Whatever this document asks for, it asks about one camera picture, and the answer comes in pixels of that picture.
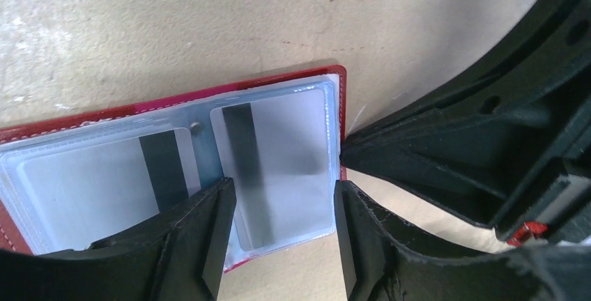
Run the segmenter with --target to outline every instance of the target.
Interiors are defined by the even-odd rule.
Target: red leather cover
[[[0,144],[62,130],[73,129],[97,121],[109,121],[116,118],[141,114],[147,111],[153,111],[156,109],[182,104],[184,102],[207,98],[220,93],[246,90],[248,88],[326,74],[338,74],[340,76],[339,120],[341,123],[341,141],[343,141],[345,138],[346,69],[342,65],[329,65],[320,68],[288,72],[279,75],[271,75],[268,77],[215,86],[206,88],[204,90],[174,95],[163,99],[139,102],[137,104],[103,109],[100,111],[91,111],[88,113],[66,116],[63,118],[54,118],[47,121],[27,123],[24,125],[17,125],[15,127],[2,128],[0,129]],[[346,171],[343,167],[341,167],[341,179],[346,179]],[[18,231],[18,228],[16,227],[13,220],[10,218],[10,215],[6,211],[2,202],[0,202],[0,248],[27,254],[31,253],[29,246],[24,241],[22,235]]]

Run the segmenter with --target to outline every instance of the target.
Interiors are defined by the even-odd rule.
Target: black plastic bracket
[[[509,240],[545,169],[591,169],[590,29],[591,0],[538,0],[460,75],[348,137],[343,165]]]
[[[223,178],[88,250],[0,250],[2,300],[215,300],[236,194]]]
[[[591,247],[485,254],[433,236],[337,182],[337,232],[350,301],[591,300]]]

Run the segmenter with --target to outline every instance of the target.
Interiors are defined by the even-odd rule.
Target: clear plastic pocket
[[[0,146],[34,254],[85,249],[233,177],[226,268],[334,231],[338,75],[215,95]]]

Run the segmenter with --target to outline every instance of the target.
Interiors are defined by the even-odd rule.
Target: black magnetic stripe
[[[270,213],[263,188],[261,158],[256,143],[254,120],[250,104],[222,108],[224,122],[228,131],[230,148],[236,166],[236,175],[240,179],[241,201],[251,208],[249,224],[253,248],[265,246],[273,239],[270,225]]]
[[[173,130],[139,138],[158,210],[163,213],[189,197]]]

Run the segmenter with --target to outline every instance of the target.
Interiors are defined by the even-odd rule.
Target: concrete floor
[[[535,0],[1,0],[0,124],[139,102],[321,59],[348,69],[347,130],[416,100],[483,55]],[[474,229],[358,173],[378,202],[441,237]],[[344,300],[329,236],[225,275],[220,300]]]

